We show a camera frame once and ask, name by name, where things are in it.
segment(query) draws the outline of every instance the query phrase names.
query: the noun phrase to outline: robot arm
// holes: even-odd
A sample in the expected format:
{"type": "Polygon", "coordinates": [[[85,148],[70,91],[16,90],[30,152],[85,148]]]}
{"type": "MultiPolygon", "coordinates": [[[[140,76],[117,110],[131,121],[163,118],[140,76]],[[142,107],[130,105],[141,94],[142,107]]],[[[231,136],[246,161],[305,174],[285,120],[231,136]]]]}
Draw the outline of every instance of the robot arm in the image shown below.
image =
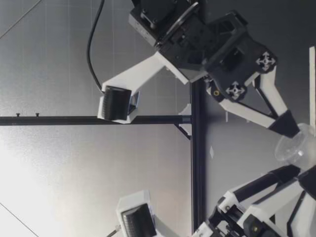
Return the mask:
{"type": "Polygon", "coordinates": [[[156,52],[150,58],[103,83],[98,118],[131,123],[138,114],[140,89],[162,68],[168,68],[183,83],[187,78],[164,56],[156,52]]]}
{"type": "Polygon", "coordinates": [[[103,84],[100,119],[131,123],[139,113],[141,87],[167,67],[184,84],[207,81],[208,92],[228,112],[291,138],[299,132],[275,87],[277,58],[250,37],[247,22],[237,12],[205,24],[197,15],[197,2],[133,2],[129,22],[156,53],[103,84]],[[251,84],[270,115],[241,102],[251,84]]]}
{"type": "Polygon", "coordinates": [[[313,217],[316,212],[316,189],[313,185],[316,166],[299,175],[300,169],[290,165],[228,191],[212,216],[201,225],[194,237],[311,237],[314,236],[313,217]],[[247,209],[241,202],[277,184],[277,188],[260,198],[247,209]],[[284,233],[273,216],[300,196],[284,233]],[[221,230],[219,224],[227,223],[221,230]]]}

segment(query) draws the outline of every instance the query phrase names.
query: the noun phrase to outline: transparent plastic part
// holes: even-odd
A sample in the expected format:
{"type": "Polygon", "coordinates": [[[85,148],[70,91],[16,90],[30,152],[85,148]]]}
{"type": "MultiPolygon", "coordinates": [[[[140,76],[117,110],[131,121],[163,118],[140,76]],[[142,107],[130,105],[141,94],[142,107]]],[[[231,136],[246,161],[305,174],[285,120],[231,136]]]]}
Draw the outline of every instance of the transparent plastic part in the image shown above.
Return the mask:
{"type": "Polygon", "coordinates": [[[282,136],[275,156],[283,164],[293,164],[306,171],[316,165],[316,138],[313,127],[299,124],[300,132],[293,138],[282,136]]]}

